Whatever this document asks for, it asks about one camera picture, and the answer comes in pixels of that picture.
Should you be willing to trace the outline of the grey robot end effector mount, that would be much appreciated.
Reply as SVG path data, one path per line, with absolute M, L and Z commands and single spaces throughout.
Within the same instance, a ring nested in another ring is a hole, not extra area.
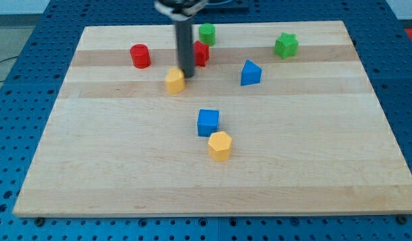
M 172 20 L 187 20 L 205 8 L 208 0 L 156 0 L 154 8 Z

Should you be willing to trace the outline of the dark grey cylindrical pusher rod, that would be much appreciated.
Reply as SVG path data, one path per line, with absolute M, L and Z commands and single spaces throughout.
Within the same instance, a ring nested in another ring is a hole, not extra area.
M 179 68 L 186 78 L 195 75 L 195 55 L 193 47 L 193 18 L 174 22 Z

